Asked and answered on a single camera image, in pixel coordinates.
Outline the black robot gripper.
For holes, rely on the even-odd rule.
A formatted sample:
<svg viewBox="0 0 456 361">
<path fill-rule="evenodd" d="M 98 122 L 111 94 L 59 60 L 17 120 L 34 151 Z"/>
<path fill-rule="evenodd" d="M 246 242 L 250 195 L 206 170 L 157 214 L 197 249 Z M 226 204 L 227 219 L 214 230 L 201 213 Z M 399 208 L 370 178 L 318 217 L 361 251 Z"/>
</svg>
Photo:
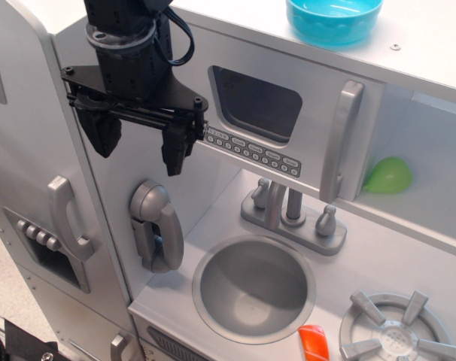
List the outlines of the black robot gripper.
<svg viewBox="0 0 456 361">
<path fill-rule="evenodd" d="M 170 25 L 189 39 L 179 17 L 91 17 L 86 37 L 98 65 L 65 67 L 70 105 L 94 150 L 108 158 L 121 138 L 122 121 L 149 126 L 163 134 L 162 156 L 169 177 L 182 172 L 193 142 L 203 139 L 207 101 L 174 76 L 194 45 L 180 58 L 172 55 Z"/>
</svg>

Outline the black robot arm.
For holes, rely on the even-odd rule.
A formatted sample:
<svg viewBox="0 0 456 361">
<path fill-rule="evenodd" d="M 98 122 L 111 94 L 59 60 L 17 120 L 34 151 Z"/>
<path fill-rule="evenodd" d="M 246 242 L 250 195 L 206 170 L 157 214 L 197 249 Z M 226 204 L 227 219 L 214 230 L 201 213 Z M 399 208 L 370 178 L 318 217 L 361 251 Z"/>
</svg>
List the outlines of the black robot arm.
<svg viewBox="0 0 456 361">
<path fill-rule="evenodd" d="M 170 25 L 193 34 L 168 1 L 86 1 L 86 37 L 97 65 L 69 66 L 61 71 L 69 104 L 94 150 L 108 158 L 129 121 L 162 132 L 163 162 L 170 176 L 207 129 L 208 102 L 183 85 L 173 69 L 185 65 L 195 44 L 174 59 Z"/>
</svg>

